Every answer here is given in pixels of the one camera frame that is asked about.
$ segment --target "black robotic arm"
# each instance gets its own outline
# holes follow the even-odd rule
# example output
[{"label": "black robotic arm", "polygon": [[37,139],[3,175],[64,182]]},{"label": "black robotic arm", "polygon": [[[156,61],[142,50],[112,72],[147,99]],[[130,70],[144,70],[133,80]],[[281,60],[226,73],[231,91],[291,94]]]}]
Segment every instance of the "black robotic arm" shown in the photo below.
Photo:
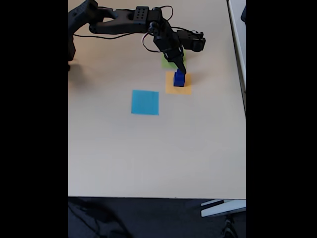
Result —
[{"label": "black robotic arm", "polygon": [[[113,20],[103,22],[104,18]],[[169,22],[163,18],[160,7],[150,10],[147,6],[138,6],[135,10],[115,10],[98,7],[96,1],[86,0],[68,13],[68,61],[74,59],[76,52],[73,34],[87,23],[90,32],[94,34],[144,33],[154,36],[153,41],[159,51],[164,53],[168,62],[174,62],[184,74],[186,68],[183,62],[183,48],[199,52],[204,49],[206,42],[203,32],[174,32]]]}]

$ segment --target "table surface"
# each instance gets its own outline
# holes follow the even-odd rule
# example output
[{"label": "table surface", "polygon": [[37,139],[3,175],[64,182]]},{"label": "table surface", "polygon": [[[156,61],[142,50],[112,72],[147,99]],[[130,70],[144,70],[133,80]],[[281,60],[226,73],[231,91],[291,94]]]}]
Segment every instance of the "table surface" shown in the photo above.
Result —
[{"label": "table surface", "polygon": [[[68,0],[68,10],[81,0]],[[99,0],[172,5],[172,26],[203,31],[187,51],[192,95],[165,93],[161,54],[142,34],[74,37],[68,72],[68,196],[246,198],[246,117],[225,0]],[[164,17],[170,16],[168,8]],[[91,34],[88,25],[77,34]],[[156,49],[151,37],[148,48]],[[159,92],[159,116],[131,114],[132,90]]]}]

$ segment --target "floor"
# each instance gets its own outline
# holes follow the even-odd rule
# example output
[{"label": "floor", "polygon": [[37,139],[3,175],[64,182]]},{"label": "floor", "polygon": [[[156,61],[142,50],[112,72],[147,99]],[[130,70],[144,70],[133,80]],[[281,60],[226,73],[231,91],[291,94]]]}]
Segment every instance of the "floor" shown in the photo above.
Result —
[{"label": "floor", "polygon": [[[192,205],[190,199],[82,199],[97,202],[112,210],[133,238],[220,238],[225,225],[225,216],[202,218],[201,208]],[[96,229],[94,219],[86,216],[71,203],[69,205],[75,213]],[[246,212],[233,214],[233,219],[238,238],[245,238]],[[109,230],[120,229],[117,224],[99,224],[101,235],[107,235]],[[96,238],[96,235],[68,210],[68,237]]]}]

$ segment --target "blue paper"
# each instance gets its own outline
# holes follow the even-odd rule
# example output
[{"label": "blue paper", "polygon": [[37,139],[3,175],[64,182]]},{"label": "blue paper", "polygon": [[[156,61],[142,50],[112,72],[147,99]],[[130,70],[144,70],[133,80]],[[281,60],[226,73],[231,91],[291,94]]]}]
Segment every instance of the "blue paper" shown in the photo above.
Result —
[{"label": "blue paper", "polygon": [[133,90],[131,113],[142,115],[158,115],[159,92]]}]

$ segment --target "green paper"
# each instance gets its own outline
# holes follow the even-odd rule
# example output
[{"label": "green paper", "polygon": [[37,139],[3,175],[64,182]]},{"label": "green paper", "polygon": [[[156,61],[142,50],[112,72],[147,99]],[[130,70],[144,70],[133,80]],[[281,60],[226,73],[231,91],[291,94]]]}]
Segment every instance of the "green paper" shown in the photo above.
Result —
[{"label": "green paper", "polygon": [[[186,68],[186,50],[184,50],[184,66]],[[178,69],[177,66],[173,62],[168,62],[167,59],[165,59],[164,54],[162,54],[162,68],[173,68]]]}]

